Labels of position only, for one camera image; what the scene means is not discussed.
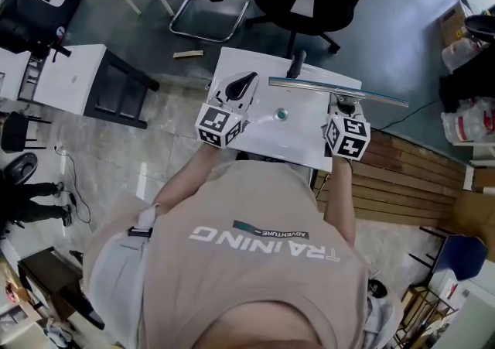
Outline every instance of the beige t-shirt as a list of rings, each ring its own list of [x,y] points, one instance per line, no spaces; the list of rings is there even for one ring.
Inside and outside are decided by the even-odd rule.
[[[84,256],[97,255],[148,204],[122,197]],[[279,301],[303,313],[327,348],[359,348],[367,267],[323,221],[312,191],[286,165],[220,166],[191,198],[157,219],[145,273],[139,347],[190,349],[243,303]]]

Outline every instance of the person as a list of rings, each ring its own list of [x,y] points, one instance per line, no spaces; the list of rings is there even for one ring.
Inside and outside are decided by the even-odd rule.
[[[71,223],[70,205],[55,206],[38,204],[34,197],[48,197],[53,195],[59,197],[63,191],[63,183],[37,183],[13,185],[2,177],[0,193],[3,198],[4,211],[3,223],[20,222],[29,223],[34,221],[58,218],[62,220],[63,226],[68,227]]]
[[[127,272],[114,259],[105,263],[111,246],[155,210],[136,347],[383,347],[401,306],[354,248],[348,161],[333,157],[322,218],[309,185],[284,163],[241,160],[213,169],[220,154],[201,145],[151,208],[130,194],[118,199],[84,255],[84,292],[103,321],[125,324],[122,312],[108,309],[132,303],[135,291],[119,284],[138,273],[131,268],[117,277]],[[370,279],[373,287],[383,283],[377,297]]]

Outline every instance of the black pants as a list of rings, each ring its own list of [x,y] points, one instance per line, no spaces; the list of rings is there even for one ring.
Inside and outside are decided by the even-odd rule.
[[[32,197],[54,195],[58,191],[54,183],[24,184],[15,186],[14,191],[18,205],[13,216],[15,221],[34,222],[62,218],[66,213],[61,206],[45,206],[30,200]]]

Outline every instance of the dark blue floor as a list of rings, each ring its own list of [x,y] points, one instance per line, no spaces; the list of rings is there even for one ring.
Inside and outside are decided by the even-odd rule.
[[[240,26],[225,44],[212,44],[174,36],[169,16],[158,0],[133,0],[142,10],[137,16],[124,0],[83,0],[70,24],[67,44],[104,43],[135,67],[149,73],[211,78],[222,46],[284,56],[288,32],[273,24]],[[177,10],[181,0],[169,0]],[[307,52],[306,62],[356,78],[363,89],[404,98],[408,111],[383,104],[364,104],[367,120],[376,128],[438,98],[439,78],[446,73],[441,59],[442,40],[437,18],[456,0],[360,0],[349,26],[329,33],[342,47],[337,55],[318,37],[298,35],[295,47]],[[244,0],[213,4],[198,1],[183,17],[181,29],[209,36],[227,35]],[[260,15],[251,3],[246,17]],[[204,56],[174,60],[175,52],[204,50]],[[452,147],[443,134],[436,103],[388,131],[467,161],[471,150]]]

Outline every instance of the blue chair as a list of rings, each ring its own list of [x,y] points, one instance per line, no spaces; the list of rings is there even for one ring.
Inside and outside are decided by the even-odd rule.
[[[433,265],[428,264],[413,254],[409,254],[413,259],[430,269],[423,284],[428,284],[435,272],[445,271],[446,269],[451,269],[459,282],[471,279],[480,273],[481,267],[488,255],[488,247],[481,239],[463,234],[449,234],[448,236],[444,236],[423,227],[419,229],[443,240],[442,247],[436,258],[426,255],[433,261]]]

